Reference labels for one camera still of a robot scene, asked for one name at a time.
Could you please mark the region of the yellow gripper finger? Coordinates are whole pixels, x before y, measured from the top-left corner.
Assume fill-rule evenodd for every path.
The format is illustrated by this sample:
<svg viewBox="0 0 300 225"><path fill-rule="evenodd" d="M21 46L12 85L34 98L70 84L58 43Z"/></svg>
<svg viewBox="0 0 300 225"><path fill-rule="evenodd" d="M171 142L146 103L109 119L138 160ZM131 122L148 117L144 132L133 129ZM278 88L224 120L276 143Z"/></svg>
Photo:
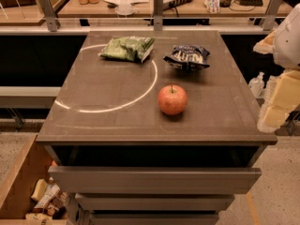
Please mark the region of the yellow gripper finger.
<svg viewBox="0 0 300 225"><path fill-rule="evenodd" d="M264 93L257 128L272 133L280 128L289 114L300 105L300 71L285 69L278 77L271 76Z"/></svg>
<svg viewBox="0 0 300 225"><path fill-rule="evenodd" d="M268 54L273 52L274 48L274 38L276 34L276 30L272 31L269 35L267 35L264 39L257 42L253 47L253 51L261 54Z"/></svg>

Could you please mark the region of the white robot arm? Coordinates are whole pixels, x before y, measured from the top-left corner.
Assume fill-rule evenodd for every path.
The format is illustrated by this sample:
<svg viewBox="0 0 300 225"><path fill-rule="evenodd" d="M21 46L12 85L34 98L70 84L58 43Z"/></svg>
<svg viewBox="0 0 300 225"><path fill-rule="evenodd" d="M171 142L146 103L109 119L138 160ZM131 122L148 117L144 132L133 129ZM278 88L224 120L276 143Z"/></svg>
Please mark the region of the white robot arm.
<svg viewBox="0 0 300 225"><path fill-rule="evenodd" d="M300 105L300 4L253 51L273 54L274 63L284 68L266 84L257 123L260 132L272 133Z"/></svg>

